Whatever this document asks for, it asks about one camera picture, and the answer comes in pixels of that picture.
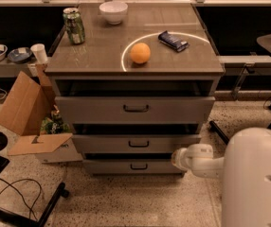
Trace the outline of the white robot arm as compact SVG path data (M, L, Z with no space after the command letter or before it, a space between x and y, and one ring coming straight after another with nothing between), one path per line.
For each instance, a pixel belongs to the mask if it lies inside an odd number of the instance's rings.
M179 148L172 164L222 181L222 227L271 227L271 130L237 132L220 158L208 144Z

